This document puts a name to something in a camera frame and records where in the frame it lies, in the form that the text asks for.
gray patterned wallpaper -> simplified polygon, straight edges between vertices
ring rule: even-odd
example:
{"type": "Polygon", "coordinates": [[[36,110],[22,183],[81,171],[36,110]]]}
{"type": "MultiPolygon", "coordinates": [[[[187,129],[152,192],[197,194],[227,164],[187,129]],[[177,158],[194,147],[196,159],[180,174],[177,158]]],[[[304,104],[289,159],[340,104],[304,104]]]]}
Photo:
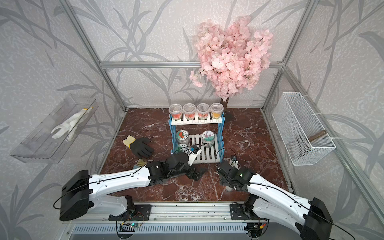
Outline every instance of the gray patterned wallpaper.
{"type": "Polygon", "coordinates": [[[0,2],[0,239],[54,239],[52,203],[77,171],[96,172],[117,130],[121,108],[58,2],[0,2]],[[62,100],[73,93],[99,108],[58,164],[22,163],[9,156],[62,100]]]}
{"type": "Polygon", "coordinates": [[[384,197],[383,7],[318,6],[289,67],[384,197]]]}
{"type": "MultiPolygon", "coordinates": [[[[358,240],[383,240],[384,229],[356,189],[340,160],[331,152],[311,166],[293,166],[273,120],[272,113],[282,92],[294,91],[285,77],[272,93],[266,106],[267,120],[277,138],[278,149],[283,156],[296,194],[312,199],[317,197],[327,206],[334,223],[340,225],[358,240]]],[[[352,239],[337,227],[332,228],[331,238],[352,239]]]]}
{"type": "MultiPolygon", "coordinates": [[[[320,1],[288,63],[382,196],[383,7],[382,0],[320,1]]],[[[284,91],[292,91],[286,79],[267,107],[272,127],[270,114],[284,91]]],[[[384,239],[384,230],[334,153],[312,166],[293,166],[278,143],[299,195],[326,200],[333,220],[360,239],[384,239]]],[[[333,229],[332,238],[341,236],[350,239],[333,229]]]]}
{"type": "MultiPolygon", "coordinates": [[[[274,34],[271,61],[281,61],[307,0],[71,0],[102,61],[198,61],[198,25],[212,19],[227,27],[250,15],[252,31],[274,34]]],[[[220,98],[205,84],[189,80],[194,69],[109,70],[128,107],[167,107],[172,103],[211,103],[220,98]]],[[[228,107],[260,107],[276,70],[261,73],[256,87],[230,98],[228,107]]]]}

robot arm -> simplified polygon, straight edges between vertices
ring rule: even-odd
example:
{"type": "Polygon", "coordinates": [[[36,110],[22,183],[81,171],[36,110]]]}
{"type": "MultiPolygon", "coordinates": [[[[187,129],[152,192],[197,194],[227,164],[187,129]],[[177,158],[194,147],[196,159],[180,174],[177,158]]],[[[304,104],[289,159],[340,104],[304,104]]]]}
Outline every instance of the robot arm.
{"type": "Polygon", "coordinates": [[[329,239],[332,218],[321,200],[309,201],[291,194],[246,167],[238,170],[222,162],[217,172],[221,185],[250,193],[241,209],[247,219],[273,220],[300,234],[302,239],[329,239]]]}
{"type": "Polygon", "coordinates": [[[60,220],[73,220],[87,212],[123,214],[127,211],[127,200],[108,195],[113,192],[162,184],[181,175],[199,181],[207,171],[192,166],[199,151],[194,146],[189,154],[177,152],[165,162],[149,162],[139,169],[113,174],[88,175],[88,170],[79,171],[61,190],[60,220]]]}

marble surface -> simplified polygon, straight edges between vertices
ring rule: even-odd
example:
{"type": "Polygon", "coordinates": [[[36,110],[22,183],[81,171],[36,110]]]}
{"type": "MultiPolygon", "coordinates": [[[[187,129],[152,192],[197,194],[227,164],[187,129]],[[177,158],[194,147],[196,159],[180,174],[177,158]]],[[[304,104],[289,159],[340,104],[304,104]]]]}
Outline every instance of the marble surface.
{"type": "MultiPolygon", "coordinates": [[[[274,147],[259,108],[230,109],[235,118],[224,125],[224,147],[232,148],[240,166],[247,166],[268,181],[288,189],[274,147]]],[[[190,134],[201,134],[204,130],[217,132],[217,124],[177,126],[190,134]]],[[[102,174],[132,169],[138,158],[122,141],[127,135],[149,137],[154,148],[152,161],[165,161],[172,149],[172,135],[168,125],[168,109],[129,109],[120,131],[107,157],[102,174]]],[[[226,149],[224,159],[233,152],[226,149]]],[[[165,184],[145,188],[128,189],[114,193],[116,196],[131,195],[134,201],[243,201],[248,193],[225,190],[219,184],[216,164],[197,164],[208,171],[200,181],[187,176],[171,179],[165,184]]]]}

pink flower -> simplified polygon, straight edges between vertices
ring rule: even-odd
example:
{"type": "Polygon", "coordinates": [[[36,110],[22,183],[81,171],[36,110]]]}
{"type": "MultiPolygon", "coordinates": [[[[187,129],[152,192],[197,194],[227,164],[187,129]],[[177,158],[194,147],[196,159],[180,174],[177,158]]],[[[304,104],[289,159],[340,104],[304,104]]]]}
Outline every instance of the pink flower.
{"type": "Polygon", "coordinates": [[[269,30],[251,33],[247,27],[250,17],[239,18],[225,31],[211,20],[199,26],[197,55],[201,62],[199,73],[189,76],[195,86],[207,75],[216,89],[215,94],[224,101],[243,88],[253,89],[258,82],[259,73],[269,67],[272,33],[269,30]]]}
{"type": "Polygon", "coordinates": [[[196,87],[199,87],[199,88],[203,86],[203,84],[199,81],[193,81],[193,85],[195,85],[196,87]]]}

glove cuff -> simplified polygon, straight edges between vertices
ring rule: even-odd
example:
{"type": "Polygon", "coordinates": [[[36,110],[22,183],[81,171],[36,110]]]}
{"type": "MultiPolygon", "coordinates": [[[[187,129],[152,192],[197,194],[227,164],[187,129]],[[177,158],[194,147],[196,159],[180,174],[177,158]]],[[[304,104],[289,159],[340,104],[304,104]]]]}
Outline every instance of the glove cuff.
{"type": "Polygon", "coordinates": [[[132,137],[131,135],[127,136],[127,139],[124,139],[122,142],[124,143],[125,146],[127,146],[129,149],[131,144],[136,140],[136,138],[132,137]]]}

